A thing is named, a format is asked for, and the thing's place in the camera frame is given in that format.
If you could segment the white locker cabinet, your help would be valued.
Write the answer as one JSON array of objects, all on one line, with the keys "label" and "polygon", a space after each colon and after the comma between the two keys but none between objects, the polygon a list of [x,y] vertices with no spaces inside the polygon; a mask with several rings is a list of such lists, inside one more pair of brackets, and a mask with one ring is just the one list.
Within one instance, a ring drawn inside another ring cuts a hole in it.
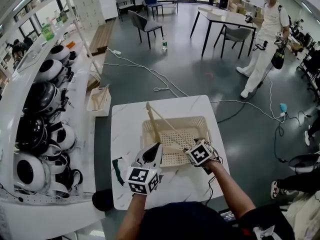
[{"label": "white locker cabinet", "polygon": [[105,24],[100,0],[72,0],[76,16],[84,30]]}]

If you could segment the row of white black helmets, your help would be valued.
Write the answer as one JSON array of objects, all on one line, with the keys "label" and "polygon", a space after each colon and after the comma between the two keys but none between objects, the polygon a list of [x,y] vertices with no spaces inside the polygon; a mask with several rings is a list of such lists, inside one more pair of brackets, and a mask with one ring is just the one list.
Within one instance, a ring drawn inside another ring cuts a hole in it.
[{"label": "row of white black helmets", "polygon": [[53,46],[26,97],[13,158],[14,183],[23,193],[67,199],[83,182],[81,171],[70,167],[76,132],[60,120],[69,103],[62,86],[74,77],[70,64],[76,57],[76,52],[63,44]]}]

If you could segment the white ornate chair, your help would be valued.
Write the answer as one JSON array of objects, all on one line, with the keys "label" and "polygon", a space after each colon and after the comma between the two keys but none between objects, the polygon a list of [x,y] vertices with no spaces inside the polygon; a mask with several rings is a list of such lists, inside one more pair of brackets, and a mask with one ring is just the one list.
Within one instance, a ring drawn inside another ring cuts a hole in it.
[{"label": "white ornate chair", "polygon": [[293,202],[285,217],[295,240],[320,240],[320,190],[309,198]]}]

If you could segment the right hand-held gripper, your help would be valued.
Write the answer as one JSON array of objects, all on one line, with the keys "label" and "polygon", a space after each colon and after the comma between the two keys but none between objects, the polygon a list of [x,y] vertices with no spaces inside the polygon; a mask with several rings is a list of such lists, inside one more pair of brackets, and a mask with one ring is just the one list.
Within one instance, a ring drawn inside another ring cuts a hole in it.
[{"label": "right hand-held gripper", "polygon": [[207,163],[210,161],[222,163],[217,150],[204,138],[196,138],[195,145],[186,150],[185,154],[192,165],[203,169],[209,169]]}]

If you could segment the wooden clothes hanger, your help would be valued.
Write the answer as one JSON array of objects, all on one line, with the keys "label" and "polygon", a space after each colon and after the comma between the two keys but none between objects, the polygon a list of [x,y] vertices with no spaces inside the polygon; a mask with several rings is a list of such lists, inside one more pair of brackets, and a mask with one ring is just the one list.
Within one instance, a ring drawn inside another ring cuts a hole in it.
[{"label": "wooden clothes hanger", "polygon": [[151,121],[153,131],[154,131],[154,139],[156,142],[161,142],[160,134],[156,125],[156,121],[153,115],[153,112],[155,112],[161,120],[163,120],[190,148],[193,147],[193,144],[191,144],[189,141],[187,141],[166,119],[164,119],[151,105],[150,102],[146,102],[146,110],[149,116],[149,119]]}]

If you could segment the beige perforated plastic basket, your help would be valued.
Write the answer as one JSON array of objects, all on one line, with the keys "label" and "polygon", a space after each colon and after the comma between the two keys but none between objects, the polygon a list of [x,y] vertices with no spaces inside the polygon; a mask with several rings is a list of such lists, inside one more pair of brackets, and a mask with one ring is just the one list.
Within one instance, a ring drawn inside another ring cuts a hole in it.
[{"label": "beige perforated plastic basket", "polygon": [[[210,131],[205,117],[192,116],[166,119],[188,142],[196,144],[195,139],[204,138],[211,143]],[[163,145],[161,168],[176,167],[189,164],[190,160],[184,150],[190,147],[162,120],[155,120],[161,143]],[[155,133],[150,120],[142,123],[143,145],[155,143]]]}]

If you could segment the stack of cardboard boxes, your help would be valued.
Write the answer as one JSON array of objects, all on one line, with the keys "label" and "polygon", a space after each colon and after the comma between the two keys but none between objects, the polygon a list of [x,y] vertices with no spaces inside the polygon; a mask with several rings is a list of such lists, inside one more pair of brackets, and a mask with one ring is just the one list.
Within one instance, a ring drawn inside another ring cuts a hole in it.
[{"label": "stack of cardboard boxes", "polygon": [[230,12],[245,15],[250,12],[254,17],[261,12],[264,1],[228,0],[227,9]]}]

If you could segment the black office chair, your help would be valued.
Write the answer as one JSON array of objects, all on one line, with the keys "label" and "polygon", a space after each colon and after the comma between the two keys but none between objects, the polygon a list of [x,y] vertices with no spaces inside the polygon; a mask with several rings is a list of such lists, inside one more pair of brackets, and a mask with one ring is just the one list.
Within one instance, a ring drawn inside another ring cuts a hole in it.
[{"label": "black office chair", "polygon": [[314,92],[315,100],[320,100],[320,49],[311,56],[307,54],[298,68],[303,71],[301,78],[306,76],[308,80],[307,90]]}]

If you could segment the white table with black legs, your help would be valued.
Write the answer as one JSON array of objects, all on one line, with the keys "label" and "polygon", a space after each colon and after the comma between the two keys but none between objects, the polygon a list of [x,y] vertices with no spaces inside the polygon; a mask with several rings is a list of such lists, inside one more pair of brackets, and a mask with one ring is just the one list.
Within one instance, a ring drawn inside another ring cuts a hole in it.
[{"label": "white table with black legs", "polygon": [[247,56],[250,55],[252,48],[253,48],[256,32],[261,27],[260,23],[255,23],[255,22],[248,23],[245,21],[245,16],[240,13],[236,13],[236,12],[232,12],[232,11],[228,11],[228,10],[223,10],[223,9],[218,9],[218,8],[209,9],[209,8],[198,6],[197,7],[197,14],[196,14],[193,26],[192,26],[191,33],[190,33],[190,38],[192,38],[192,35],[194,33],[194,30],[196,28],[196,25],[197,25],[197,22],[198,22],[200,15],[204,16],[208,20],[208,27],[207,27],[207,31],[206,31],[206,35],[205,35],[205,39],[204,39],[204,43],[203,43],[201,56],[204,55],[204,52],[206,50],[206,46],[207,46],[208,38],[210,35],[212,23],[232,25],[232,26],[237,26],[239,28],[250,29],[251,30],[251,40],[250,40],[249,51],[248,51]]}]

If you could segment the person's dark shirt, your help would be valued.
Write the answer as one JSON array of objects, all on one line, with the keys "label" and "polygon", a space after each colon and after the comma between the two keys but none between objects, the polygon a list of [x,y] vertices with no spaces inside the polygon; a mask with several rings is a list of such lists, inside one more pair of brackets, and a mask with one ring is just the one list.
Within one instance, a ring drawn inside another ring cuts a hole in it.
[{"label": "person's dark shirt", "polygon": [[295,240],[289,222],[275,205],[255,208],[226,222],[200,202],[175,202],[148,209],[138,240]]}]

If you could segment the green label bottle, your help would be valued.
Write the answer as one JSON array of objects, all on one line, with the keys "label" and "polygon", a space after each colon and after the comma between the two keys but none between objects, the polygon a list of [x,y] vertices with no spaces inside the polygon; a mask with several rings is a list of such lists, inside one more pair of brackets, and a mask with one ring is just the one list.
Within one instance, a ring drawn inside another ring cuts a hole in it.
[{"label": "green label bottle", "polygon": [[52,30],[52,27],[48,23],[42,23],[41,25],[41,33],[44,36],[46,41],[50,41],[54,38],[55,34]]},{"label": "green label bottle", "polygon": [[68,16],[65,11],[55,11],[55,19],[58,24],[63,24],[68,20]]}]

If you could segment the black round stool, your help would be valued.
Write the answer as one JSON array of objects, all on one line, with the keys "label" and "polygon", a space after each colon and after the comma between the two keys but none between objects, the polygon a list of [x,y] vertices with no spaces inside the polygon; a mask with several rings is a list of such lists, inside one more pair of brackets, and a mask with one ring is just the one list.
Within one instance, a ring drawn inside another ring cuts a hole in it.
[{"label": "black round stool", "polygon": [[113,192],[111,189],[99,190],[92,196],[92,203],[101,212],[114,208]]}]

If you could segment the small beige tray with sticks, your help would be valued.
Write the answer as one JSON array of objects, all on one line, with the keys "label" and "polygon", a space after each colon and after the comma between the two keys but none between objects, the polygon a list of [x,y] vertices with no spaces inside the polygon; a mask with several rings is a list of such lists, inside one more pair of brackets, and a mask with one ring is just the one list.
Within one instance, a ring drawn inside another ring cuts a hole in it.
[{"label": "small beige tray with sticks", "polygon": [[105,87],[94,88],[91,90],[86,110],[94,117],[108,117],[112,97],[109,84]]}]

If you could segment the wooden bench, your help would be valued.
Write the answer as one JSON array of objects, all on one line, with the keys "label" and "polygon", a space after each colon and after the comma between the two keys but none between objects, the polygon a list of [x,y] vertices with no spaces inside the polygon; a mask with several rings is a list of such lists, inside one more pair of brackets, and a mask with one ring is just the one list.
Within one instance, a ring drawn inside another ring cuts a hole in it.
[{"label": "wooden bench", "polygon": [[115,19],[108,20],[105,24],[100,25],[89,45],[89,50],[92,56],[97,56],[105,53],[108,48],[109,38],[113,31]]}]

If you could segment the white marble table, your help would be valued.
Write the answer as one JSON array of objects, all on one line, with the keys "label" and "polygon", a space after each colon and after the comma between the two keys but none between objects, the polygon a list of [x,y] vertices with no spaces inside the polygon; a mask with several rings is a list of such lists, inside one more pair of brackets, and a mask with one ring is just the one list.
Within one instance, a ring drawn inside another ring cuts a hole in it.
[{"label": "white marble table", "polygon": [[[115,105],[111,115],[110,157],[111,160],[124,158],[129,166],[135,161],[143,148],[142,124],[150,120],[146,103]],[[222,165],[227,169],[228,161],[210,100],[206,95],[149,101],[150,105],[164,118],[187,118],[203,116],[206,120],[211,146],[221,157]],[[161,119],[154,111],[154,119]],[[145,208],[163,206],[176,202],[202,202],[222,196],[222,190],[212,174],[191,163],[160,167],[160,183],[147,195]],[[117,181],[114,169],[111,171],[113,204],[118,210],[127,210],[133,193],[129,186],[122,187]]]}]

